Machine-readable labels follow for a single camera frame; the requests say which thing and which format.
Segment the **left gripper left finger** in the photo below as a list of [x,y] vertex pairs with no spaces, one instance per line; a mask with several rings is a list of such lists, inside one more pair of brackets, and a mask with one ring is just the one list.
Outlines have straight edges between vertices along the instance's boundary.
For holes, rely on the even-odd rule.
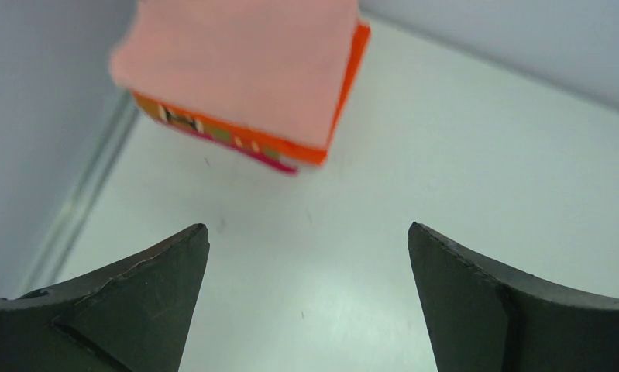
[[0,298],[0,371],[176,371],[208,262],[194,224],[132,256]]

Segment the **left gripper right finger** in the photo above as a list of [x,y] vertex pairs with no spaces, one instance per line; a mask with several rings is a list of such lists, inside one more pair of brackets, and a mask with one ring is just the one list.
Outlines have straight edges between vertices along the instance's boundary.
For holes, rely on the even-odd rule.
[[440,371],[619,371],[619,298],[568,288],[420,223],[408,253]]

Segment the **pink t-shirt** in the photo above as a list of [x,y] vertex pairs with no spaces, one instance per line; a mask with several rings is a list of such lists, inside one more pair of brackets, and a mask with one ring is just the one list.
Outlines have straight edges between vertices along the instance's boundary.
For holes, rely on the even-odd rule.
[[148,97],[322,148],[358,20],[355,1],[141,1],[110,70]]

